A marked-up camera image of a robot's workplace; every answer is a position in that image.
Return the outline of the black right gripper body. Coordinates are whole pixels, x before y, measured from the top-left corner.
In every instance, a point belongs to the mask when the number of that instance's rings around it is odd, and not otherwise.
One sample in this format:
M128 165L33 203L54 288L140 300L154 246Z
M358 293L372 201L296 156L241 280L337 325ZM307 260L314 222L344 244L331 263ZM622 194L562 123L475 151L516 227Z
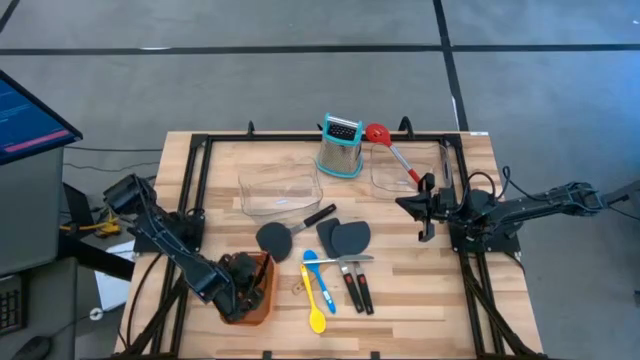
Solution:
M418 190L418 220L423 226L419 232L419 241L428 242L435 236L435 225L432 221L446 223L458 208L458 203L452 187L439 188L435 193L436 184L433 173L426 173L421 178Z

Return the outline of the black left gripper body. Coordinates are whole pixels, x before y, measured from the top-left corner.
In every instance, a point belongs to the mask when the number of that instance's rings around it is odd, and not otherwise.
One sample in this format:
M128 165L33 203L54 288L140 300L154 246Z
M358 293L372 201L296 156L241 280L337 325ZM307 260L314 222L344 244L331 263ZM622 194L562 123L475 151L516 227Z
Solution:
M219 265L231 282L219 292L225 323L263 323L271 310L273 261L268 252L225 254Z

